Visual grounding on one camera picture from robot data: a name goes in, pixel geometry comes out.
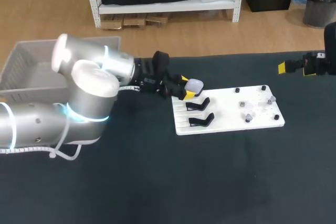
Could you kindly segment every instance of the dark tabletop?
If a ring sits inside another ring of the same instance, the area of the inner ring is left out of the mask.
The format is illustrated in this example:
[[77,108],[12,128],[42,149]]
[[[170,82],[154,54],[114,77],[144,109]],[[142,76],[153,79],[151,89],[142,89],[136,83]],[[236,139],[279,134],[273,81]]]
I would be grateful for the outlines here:
[[302,54],[171,60],[206,89],[269,85],[284,127],[177,136],[170,99],[123,91],[77,160],[0,156],[1,224],[335,223],[336,77],[277,74]]

